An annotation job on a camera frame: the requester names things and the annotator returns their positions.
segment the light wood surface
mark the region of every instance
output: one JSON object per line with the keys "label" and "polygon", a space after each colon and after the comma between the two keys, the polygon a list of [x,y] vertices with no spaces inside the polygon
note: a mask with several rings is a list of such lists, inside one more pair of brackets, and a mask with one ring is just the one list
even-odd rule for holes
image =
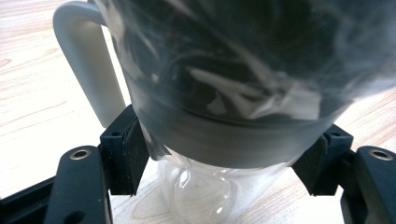
{"label": "light wood surface", "polygon": [[[53,12],[63,2],[0,1],[2,198],[51,177],[62,154],[97,145],[103,131],[52,31]],[[122,92],[129,99],[124,85]],[[395,99],[396,89],[385,91],[354,104],[337,120],[354,135],[354,149],[372,145],[396,151]],[[171,222],[156,194],[155,165],[150,163],[136,198],[112,200],[116,223]],[[236,222],[343,223],[340,193],[309,197],[287,171]]]}

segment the mug handle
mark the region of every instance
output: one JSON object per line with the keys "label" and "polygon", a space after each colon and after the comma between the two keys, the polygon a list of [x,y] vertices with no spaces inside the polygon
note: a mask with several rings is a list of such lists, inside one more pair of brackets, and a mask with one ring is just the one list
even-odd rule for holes
{"label": "mug handle", "polygon": [[94,3],[69,2],[53,16],[53,29],[64,56],[103,127],[125,108]]}

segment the tabletop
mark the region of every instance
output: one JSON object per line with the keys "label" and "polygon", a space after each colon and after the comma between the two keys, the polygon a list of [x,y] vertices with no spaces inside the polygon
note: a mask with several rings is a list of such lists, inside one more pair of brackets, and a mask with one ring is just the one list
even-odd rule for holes
{"label": "tabletop", "polygon": [[[64,0],[0,1],[0,197],[56,173],[69,149],[99,143],[104,130],[74,77],[52,30]],[[130,103],[111,37],[110,55],[126,104]],[[352,149],[378,146],[396,152],[396,89],[361,99],[336,124],[354,135]],[[170,222],[157,202],[156,163],[150,161],[136,197],[113,197],[115,223]],[[236,223],[343,223],[334,197],[310,197],[292,170]]]}

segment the wood grain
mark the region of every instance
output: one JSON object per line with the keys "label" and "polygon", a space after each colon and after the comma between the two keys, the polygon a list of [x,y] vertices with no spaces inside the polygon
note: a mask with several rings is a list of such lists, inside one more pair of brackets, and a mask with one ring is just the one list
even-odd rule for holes
{"label": "wood grain", "polygon": [[[51,18],[64,0],[0,1],[0,197],[56,172],[68,149],[97,145],[103,131],[60,50]],[[128,93],[122,86],[125,99]],[[396,89],[363,99],[337,120],[353,148],[396,151]],[[172,223],[151,162],[135,198],[112,199],[116,223]],[[339,195],[309,197],[287,171],[237,223],[342,223]]]}

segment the shiny plastic wrapping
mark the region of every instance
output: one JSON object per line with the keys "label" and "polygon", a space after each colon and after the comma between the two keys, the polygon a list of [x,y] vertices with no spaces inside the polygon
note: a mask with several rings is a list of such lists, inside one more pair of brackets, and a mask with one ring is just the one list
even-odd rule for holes
{"label": "shiny plastic wrapping", "polygon": [[396,82],[392,0],[96,4],[147,139],[204,163],[289,161]]}

